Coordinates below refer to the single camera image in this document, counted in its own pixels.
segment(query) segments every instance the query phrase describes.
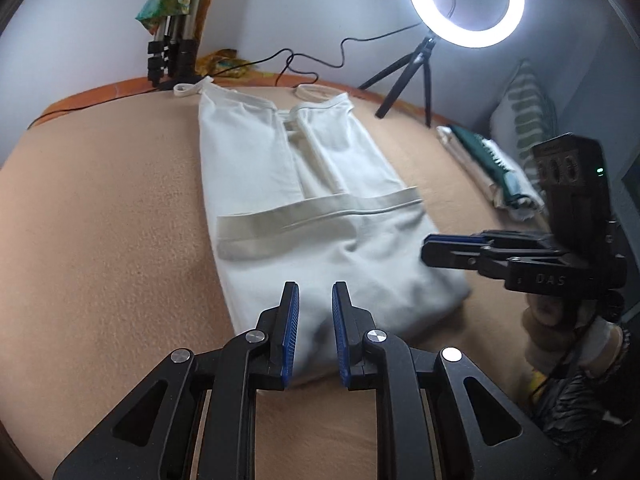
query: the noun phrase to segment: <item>tripod leg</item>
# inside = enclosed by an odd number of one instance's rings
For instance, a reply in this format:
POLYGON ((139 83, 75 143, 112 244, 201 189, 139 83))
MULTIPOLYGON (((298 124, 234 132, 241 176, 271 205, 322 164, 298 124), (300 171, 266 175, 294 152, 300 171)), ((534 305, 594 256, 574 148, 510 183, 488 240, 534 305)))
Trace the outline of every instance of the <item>tripod leg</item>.
POLYGON ((366 83, 363 83, 360 86, 358 86, 358 88, 360 90, 366 90, 371 85, 373 85, 373 84, 377 83, 378 81, 384 79, 386 76, 392 74, 396 70, 400 70, 404 65, 406 65, 407 63, 409 63, 409 61, 411 61, 411 58, 412 58, 413 55, 414 55, 414 53, 412 52, 411 54, 407 54, 406 56, 402 56, 400 59, 398 59, 398 61, 393 62, 388 67, 386 67, 385 69, 383 69, 380 72, 378 72, 375 76, 373 76, 371 79, 369 79, 366 83))
POLYGON ((431 67, 429 57, 422 64, 424 70, 424 123, 431 128, 431 67))
POLYGON ((386 115, 389 109, 396 102, 396 99, 398 99, 398 97, 402 93, 402 90, 404 90, 404 87, 407 86, 407 83, 409 81, 411 81, 411 78, 414 76, 414 74, 418 72, 420 66, 424 64, 425 59, 423 53, 419 52, 416 54, 414 52, 412 56, 413 57, 411 61, 402 71, 400 77, 395 82, 389 93, 386 95, 385 100, 382 101, 380 108, 378 108, 378 111, 376 112, 377 118, 382 119, 386 115))

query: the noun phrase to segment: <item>tan bedsheet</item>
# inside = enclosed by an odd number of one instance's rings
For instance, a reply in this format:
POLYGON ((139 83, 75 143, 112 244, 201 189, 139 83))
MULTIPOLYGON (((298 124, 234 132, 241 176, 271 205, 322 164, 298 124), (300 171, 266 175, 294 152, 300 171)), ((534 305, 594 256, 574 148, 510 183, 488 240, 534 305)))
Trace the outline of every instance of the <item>tan bedsheet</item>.
MULTIPOLYGON (((289 89, 242 91, 297 101, 289 89)), ((442 231, 500 227, 433 132, 354 102, 442 231)), ((70 114, 25 133, 0 171, 0 420, 44 479, 172 349, 232 336, 202 205, 197 105, 161 92, 70 114)), ((464 307, 416 343, 459 347, 514 397, 524 298, 468 279, 464 307)), ((337 377, 259 396, 257 478, 372 480, 375 428, 373 392, 347 392, 337 377)))

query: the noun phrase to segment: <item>stack of folded clothes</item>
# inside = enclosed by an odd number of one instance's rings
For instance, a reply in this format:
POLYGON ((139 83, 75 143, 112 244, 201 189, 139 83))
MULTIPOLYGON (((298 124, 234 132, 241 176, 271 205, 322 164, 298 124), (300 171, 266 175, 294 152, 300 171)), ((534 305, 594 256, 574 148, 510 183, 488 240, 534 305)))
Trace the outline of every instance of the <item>stack of folded clothes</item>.
POLYGON ((492 140, 452 124, 437 127, 444 148, 458 161, 494 207, 516 221, 543 212, 545 203, 523 169, 492 140))

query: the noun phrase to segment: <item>silver screw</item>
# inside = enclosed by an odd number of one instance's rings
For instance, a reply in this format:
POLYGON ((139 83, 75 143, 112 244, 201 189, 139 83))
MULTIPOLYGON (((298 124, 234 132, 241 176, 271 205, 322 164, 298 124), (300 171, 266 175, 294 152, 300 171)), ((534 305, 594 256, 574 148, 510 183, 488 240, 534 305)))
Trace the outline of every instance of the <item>silver screw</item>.
POLYGON ((171 352, 171 361, 174 363, 183 363, 191 358, 191 352, 186 348, 178 348, 171 352))
POLYGON ((374 343, 382 343, 386 339, 386 334, 382 330, 369 330, 367 332, 367 339, 374 343))
POLYGON ((457 348, 453 348, 453 346, 450 346, 442 351, 442 357, 444 357, 447 361, 455 363, 462 359, 462 352, 457 348))
POLYGON ((264 332, 262 330, 249 330, 244 336, 248 343, 259 343, 264 341, 264 332))

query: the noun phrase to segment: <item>pillow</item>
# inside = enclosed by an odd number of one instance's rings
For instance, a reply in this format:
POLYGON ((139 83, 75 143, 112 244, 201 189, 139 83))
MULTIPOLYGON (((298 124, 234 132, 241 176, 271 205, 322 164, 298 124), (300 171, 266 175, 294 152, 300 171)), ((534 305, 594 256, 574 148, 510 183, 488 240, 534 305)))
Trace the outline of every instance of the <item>pillow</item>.
POLYGON ((491 138, 540 190, 531 148, 557 135, 556 106, 538 83, 529 60, 524 59, 491 115, 491 138))

